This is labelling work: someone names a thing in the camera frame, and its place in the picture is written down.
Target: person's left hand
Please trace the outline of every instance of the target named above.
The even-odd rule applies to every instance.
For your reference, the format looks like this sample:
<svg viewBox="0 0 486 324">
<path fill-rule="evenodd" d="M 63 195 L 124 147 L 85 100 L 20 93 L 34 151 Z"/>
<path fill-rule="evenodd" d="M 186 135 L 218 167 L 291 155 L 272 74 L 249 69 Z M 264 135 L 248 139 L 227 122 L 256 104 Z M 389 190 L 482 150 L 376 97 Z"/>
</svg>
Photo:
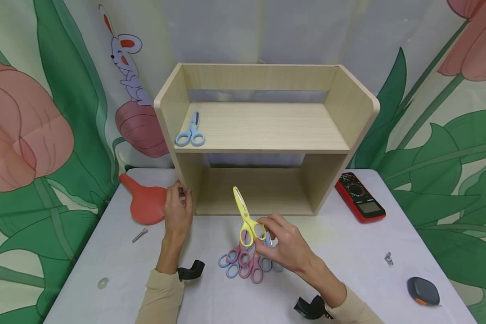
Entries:
<svg viewBox="0 0 486 324">
<path fill-rule="evenodd" d="M 180 199 L 181 195 L 183 196 L 184 192 L 179 180 L 167 188 L 166 204 L 164 205 L 165 236 L 171 240 L 183 241 L 193 222 L 191 189 L 185 191 L 185 201 Z"/>
</svg>

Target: black clamp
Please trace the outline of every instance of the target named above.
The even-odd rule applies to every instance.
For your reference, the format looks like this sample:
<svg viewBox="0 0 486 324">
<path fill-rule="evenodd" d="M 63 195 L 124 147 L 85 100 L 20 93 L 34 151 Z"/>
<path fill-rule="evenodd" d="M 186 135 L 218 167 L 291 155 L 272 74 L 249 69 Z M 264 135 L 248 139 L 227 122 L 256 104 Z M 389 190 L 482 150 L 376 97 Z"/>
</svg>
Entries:
<svg viewBox="0 0 486 324">
<path fill-rule="evenodd" d="M 178 268 L 178 279 L 184 281 L 199 278 L 202 275 L 204 267 L 205 263 L 200 260 L 194 260 L 191 269 L 186 269 L 184 267 Z"/>
<path fill-rule="evenodd" d="M 324 300 L 319 295 L 315 296 L 310 304 L 308 304 L 307 301 L 299 297 L 299 300 L 297 301 L 297 304 L 295 304 L 293 309 L 296 310 L 297 313 L 301 314 L 302 317 L 308 320 L 316 320 L 322 315 L 324 315 L 325 318 L 333 319 L 333 317 L 326 310 Z"/>
</svg>

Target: pink tulip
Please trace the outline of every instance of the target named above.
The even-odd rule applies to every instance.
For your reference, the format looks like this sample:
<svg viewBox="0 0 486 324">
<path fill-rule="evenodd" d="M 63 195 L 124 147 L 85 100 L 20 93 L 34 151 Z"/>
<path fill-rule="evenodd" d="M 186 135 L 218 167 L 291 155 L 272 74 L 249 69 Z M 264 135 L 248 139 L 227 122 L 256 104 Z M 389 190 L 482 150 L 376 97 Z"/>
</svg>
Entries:
<svg viewBox="0 0 486 324">
<path fill-rule="evenodd" d="M 152 106 L 128 101 L 117 110 L 115 122 L 124 139 L 142 154 L 159 158 L 169 153 Z"/>
<path fill-rule="evenodd" d="M 73 145 L 72 129 L 45 89 L 0 63 L 0 191 L 58 170 Z"/>
<path fill-rule="evenodd" d="M 448 5 L 458 16 L 470 19 L 485 2 L 486 0 L 448 0 Z"/>
<path fill-rule="evenodd" d="M 486 0 L 449 0 L 451 8 L 471 21 L 438 70 L 446 76 L 462 74 L 470 81 L 486 81 Z"/>
</svg>

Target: black plastic part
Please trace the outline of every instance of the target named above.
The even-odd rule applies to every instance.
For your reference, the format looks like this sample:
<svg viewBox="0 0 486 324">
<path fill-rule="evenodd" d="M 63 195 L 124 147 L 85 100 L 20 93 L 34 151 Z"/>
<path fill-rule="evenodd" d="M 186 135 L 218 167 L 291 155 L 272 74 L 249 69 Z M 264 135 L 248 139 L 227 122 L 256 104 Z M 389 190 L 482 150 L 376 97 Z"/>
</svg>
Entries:
<svg viewBox="0 0 486 324">
<path fill-rule="evenodd" d="M 315 296 L 310 304 L 308 304 L 307 301 L 299 297 L 299 300 L 297 301 L 297 304 L 295 304 L 293 309 L 296 310 L 297 313 L 301 314 L 302 317 L 308 320 L 316 320 L 318 318 L 321 318 L 322 315 L 324 315 L 325 318 L 332 318 L 332 316 L 324 307 L 324 300 L 319 295 Z"/>
<path fill-rule="evenodd" d="M 205 263 L 201 262 L 200 260 L 194 260 L 191 269 L 186 269 L 184 267 L 178 268 L 178 279 L 183 281 L 199 278 L 202 275 L 204 267 Z"/>
<path fill-rule="evenodd" d="M 436 286 L 426 279 L 412 277 L 407 280 L 407 288 L 414 300 L 418 298 L 427 303 L 428 306 L 437 306 L 441 301 Z"/>
</svg>

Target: yellow scissors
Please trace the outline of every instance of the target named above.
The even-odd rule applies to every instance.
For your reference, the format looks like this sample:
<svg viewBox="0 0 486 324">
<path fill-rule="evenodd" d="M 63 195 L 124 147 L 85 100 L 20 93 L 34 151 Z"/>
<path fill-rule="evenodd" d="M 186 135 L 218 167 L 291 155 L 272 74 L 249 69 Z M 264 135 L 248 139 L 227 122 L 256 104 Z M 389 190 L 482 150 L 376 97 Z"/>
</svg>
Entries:
<svg viewBox="0 0 486 324">
<path fill-rule="evenodd" d="M 259 224 L 258 222 L 254 221 L 252 218 L 250 218 L 247 205 L 244 204 L 243 196 L 242 194 L 239 193 L 239 189 L 237 187 L 233 187 L 232 191 L 234 192 L 234 198 L 236 200 L 236 204 L 238 205 L 239 213 L 242 215 L 243 218 L 243 226 L 242 229 L 239 231 L 239 241 L 246 248 L 254 244 L 254 238 L 264 241 L 266 238 L 265 227 L 262 224 Z M 263 236 L 257 235 L 256 226 L 258 228 L 263 229 Z M 244 236 L 243 236 L 244 231 L 247 231 L 251 234 L 249 235 L 250 236 L 249 243 L 245 243 Z"/>
</svg>

